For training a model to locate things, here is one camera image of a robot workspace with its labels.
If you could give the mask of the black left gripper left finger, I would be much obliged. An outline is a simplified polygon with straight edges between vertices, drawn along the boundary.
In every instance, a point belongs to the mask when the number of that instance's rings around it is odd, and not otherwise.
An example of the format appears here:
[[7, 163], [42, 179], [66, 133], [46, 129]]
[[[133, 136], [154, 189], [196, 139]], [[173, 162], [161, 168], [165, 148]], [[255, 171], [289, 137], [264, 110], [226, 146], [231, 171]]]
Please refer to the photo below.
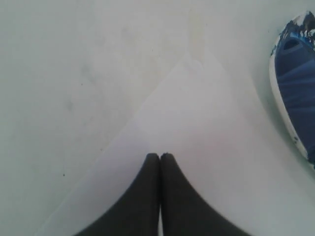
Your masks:
[[160, 158], [147, 154], [126, 192], [78, 236], [157, 236], [160, 209]]

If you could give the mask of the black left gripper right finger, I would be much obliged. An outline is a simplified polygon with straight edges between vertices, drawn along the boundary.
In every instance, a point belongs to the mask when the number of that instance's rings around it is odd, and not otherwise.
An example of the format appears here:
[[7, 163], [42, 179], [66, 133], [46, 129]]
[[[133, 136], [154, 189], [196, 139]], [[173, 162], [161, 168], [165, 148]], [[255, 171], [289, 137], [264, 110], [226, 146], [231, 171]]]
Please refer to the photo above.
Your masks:
[[197, 193], [174, 156], [160, 158], [161, 218], [165, 236], [247, 236]]

